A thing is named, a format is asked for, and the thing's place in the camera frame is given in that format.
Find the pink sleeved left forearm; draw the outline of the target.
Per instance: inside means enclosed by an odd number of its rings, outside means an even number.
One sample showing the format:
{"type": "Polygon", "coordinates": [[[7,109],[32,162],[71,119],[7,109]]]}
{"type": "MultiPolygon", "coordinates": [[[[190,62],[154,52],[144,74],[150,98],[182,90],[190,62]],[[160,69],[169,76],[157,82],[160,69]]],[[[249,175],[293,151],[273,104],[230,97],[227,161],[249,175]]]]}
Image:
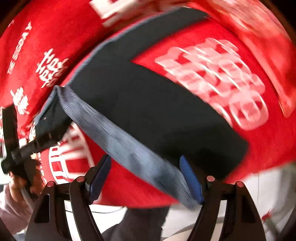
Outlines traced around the pink sleeved left forearm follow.
{"type": "Polygon", "coordinates": [[[1,192],[1,219],[12,235],[21,232],[28,226],[32,211],[25,204],[16,203],[10,193],[9,185],[4,185],[1,192]]]}

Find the person's left hand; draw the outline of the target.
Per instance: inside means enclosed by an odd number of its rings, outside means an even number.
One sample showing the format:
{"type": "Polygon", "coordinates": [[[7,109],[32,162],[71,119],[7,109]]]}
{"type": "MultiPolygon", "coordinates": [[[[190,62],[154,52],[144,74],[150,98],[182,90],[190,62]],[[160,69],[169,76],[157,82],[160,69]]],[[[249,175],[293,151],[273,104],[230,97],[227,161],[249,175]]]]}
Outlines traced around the person's left hand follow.
{"type": "MultiPolygon", "coordinates": [[[[41,163],[37,161],[36,166],[36,173],[34,175],[34,181],[32,186],[30,187],[30,192],[33,194],[36,194],[38,197],[41,195],[43,189],[44,189],[44,182],[42,180],[42,175],[39,170],[39,166],[41,163]]],[[[12,196],[12,199],[19,204],[21,207],[27,207],[27,204],[23,198],[21,190],[25,188],[27,182],[25,179],[14,175],[12,172],[10,172],[11,181],[9,183],[9,190],[12,196]]]]}

